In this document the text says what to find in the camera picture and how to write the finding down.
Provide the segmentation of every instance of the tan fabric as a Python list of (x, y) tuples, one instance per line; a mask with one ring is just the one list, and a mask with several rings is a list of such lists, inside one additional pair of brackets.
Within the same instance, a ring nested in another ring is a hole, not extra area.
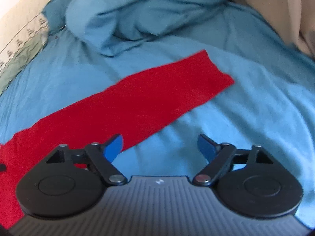
[(250, 5), (286, 43), (315, 57), (315, 0), (234, 0)]

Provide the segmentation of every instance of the ribbed gray plate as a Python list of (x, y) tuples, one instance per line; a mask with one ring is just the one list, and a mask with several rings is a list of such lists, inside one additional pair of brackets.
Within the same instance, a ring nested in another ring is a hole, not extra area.
[(80, 215), (55, 221), (25, 216), (14, 236), (305, 236), (293, 216), (255, 220), (224, 207), (210, 188), (186, 177), (134, 176), (110, 187), (100, 202)]

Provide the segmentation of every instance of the blue pillow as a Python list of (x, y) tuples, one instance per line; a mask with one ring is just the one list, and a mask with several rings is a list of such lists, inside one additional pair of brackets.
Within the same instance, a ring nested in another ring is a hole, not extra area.
[(43, 9), (42, 13), (48, 20), (49, 35), (54, 35), (66, 25), (65, 13), (68, 4), (72, 0), (51, 0)]

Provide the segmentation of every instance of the red cloth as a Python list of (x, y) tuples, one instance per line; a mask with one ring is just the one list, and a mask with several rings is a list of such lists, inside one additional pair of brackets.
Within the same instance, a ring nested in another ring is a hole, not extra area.
[(201, 51), (128, 76), (16, 133), (0, 146), (0, 163), (7, 166), (7, 172), (0, 173), (0, 223), (9, 228), (22, 217), (15, 187), (58, 144), (83, 148), (120, 133), (126, 150), (233, 83)]

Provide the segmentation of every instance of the blue bedsheet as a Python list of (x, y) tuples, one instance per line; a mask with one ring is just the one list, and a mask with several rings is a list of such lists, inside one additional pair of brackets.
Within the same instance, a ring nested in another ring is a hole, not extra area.
[(205, 49), (235, 84), (114, 165), (128, 177), (191, 177), (206, 165), (200, 133), (238, 148), (261, 144), (301, 182), (296, 215), (315, 226), (315, 63), (257, 12), (229, 0), (54, 0), (45, 14), (58, 29), (0, 97), (0, 143), (127, 75)]

